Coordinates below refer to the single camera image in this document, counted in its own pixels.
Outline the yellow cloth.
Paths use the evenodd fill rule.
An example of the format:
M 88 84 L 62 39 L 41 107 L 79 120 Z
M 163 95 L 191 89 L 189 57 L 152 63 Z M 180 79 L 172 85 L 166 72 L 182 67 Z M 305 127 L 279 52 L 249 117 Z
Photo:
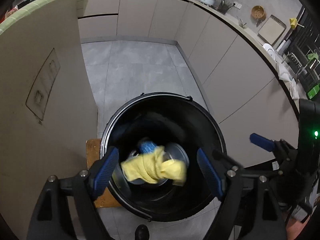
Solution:
M 164 147 L 157 146 L 153 153 L 139 154 L 123 162 L 123 168 L 129 180 L 141 178 L 146 183 L 157 184 L 161 180 L 171 179 L 177 185 L 186 181 L 187 167 L 183 161 L 163 161 Z

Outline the small blue paper cup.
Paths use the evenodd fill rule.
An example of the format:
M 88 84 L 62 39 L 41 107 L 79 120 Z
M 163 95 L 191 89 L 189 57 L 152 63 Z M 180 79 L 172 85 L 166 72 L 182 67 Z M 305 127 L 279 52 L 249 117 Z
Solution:
M 157 145 L 151 141 L 143 141 L 139 144 L 140 153 L 153 153 Z

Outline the blue white noodle cup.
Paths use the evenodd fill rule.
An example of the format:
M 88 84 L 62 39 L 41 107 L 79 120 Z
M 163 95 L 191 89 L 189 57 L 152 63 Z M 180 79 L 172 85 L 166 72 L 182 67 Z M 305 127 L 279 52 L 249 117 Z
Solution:
M 129 155 L 125 160 L 119 160 L 114 172 L 112 173 L 113 190 L 123 199 L 130 201 L 137 201 L 140 198 L 141 191 L 146 182 L 141 178 L 129 180 L 129 176 L 126 174 L 122 163 L 137 157 Z

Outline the yellow spray can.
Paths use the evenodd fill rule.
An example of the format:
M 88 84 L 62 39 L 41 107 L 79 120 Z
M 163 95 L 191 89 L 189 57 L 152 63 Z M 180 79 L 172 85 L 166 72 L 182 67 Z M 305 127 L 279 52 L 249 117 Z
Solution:
M 186 167 L 189 166 L 189 158 L 185 150 L 179 144 L 172 143 L 164 148 L 163 161 L 167 160 L 180 160 L 183 161 Z

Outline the black trash bucket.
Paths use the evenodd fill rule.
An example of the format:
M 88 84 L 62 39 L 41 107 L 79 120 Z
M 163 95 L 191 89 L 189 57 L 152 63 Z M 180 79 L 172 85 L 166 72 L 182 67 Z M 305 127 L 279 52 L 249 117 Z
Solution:
M 155 92 L 122 105 L 109 119 L 100 155 L 117 148 L 119 163 L 147 160 L 159 178 L 130 179 L 118 166 L 109 190 L 135 215 L 157 222 L 189 218 L 213 199 L 197 163 L 197 152 L 226 153 L 221 129 L 191 96 Z

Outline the brown wooden stool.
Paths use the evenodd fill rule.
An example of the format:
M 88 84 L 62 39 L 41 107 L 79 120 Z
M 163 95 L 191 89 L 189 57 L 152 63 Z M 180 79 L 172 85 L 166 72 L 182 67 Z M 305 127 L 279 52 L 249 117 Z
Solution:
M 100 160 L 101 139 L 89 139 L 86 141 L 86 159 L 89 172 L 93 172 L 93 193 L 97 208 L 121 207 L 121 204 L 114 198 L 109 190 L 111 186 L 112 169 L 116 167 L 117 155 L 114 151 L 111 155 Z

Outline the white rag on counter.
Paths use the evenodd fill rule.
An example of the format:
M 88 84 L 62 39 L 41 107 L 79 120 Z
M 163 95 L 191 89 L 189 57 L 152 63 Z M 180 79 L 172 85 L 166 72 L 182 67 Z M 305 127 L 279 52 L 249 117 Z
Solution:
M 277 70 L 279 79 L 284 81 L 285 85 L 288 87 L 291 98 L 293 100 L 298 100 L 300 96 L 298 93 L 298 87 L 295 79 L 291 76 L 289 71 L 286 69 L 286 67 L 282 63 L 277 62 L 276 70 Z

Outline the white plate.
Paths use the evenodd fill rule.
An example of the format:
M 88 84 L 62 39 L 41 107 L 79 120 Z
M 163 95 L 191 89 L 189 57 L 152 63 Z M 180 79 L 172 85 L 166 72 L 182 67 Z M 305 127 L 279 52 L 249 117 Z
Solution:
M 269 43 L 264 43 L 263 48 L 267 51 L 268 55 L 270 55 L 270 57 L 272 57 L 274 61 L 277 61 L 276 52 Z

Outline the white cutting board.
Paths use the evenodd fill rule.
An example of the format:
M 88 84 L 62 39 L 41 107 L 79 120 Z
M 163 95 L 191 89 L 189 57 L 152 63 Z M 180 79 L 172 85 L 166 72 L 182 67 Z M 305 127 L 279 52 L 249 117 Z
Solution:
M 276 44 L 283 32 L 286 30 L 286 24 L 271 15 L 264 25 L 259 29 L 258 36 L 272 46 Z

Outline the round bamboo basket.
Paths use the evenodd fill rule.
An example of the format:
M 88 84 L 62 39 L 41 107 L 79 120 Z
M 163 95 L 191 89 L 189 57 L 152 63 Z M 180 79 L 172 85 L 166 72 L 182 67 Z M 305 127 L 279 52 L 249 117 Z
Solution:
M 266 17 L 265 9 L 260 5 L 255 5 L 251 10 L 251 16 L 255 20 L 263 20 Z

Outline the utensil holder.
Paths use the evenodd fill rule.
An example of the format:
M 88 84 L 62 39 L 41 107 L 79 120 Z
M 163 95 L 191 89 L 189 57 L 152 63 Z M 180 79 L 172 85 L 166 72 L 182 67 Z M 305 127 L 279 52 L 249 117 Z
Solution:
M 226 0 L 221 0 L 217 10 L 222 13 L 222 14 L 226 14 L 228 12 L 229 9 L 231 9 L 232 7 L 235 6 L 235 3 L 231 3 L 231 2 L 227 2 Z

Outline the green checkered tablecloth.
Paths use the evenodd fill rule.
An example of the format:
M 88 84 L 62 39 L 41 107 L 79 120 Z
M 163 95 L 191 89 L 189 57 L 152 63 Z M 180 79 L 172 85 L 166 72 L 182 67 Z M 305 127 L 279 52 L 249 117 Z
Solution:
M 25 17 L 33 16 L 36 11 L 48 9 L 50 5 L 58 7 L 58 4 L 71 4 L 75 10 L 77 18 L 84 16 L 88 0 L 35 0 L 18 9 L 1 23 L 1 35 L 6 32 L 12 25 Z

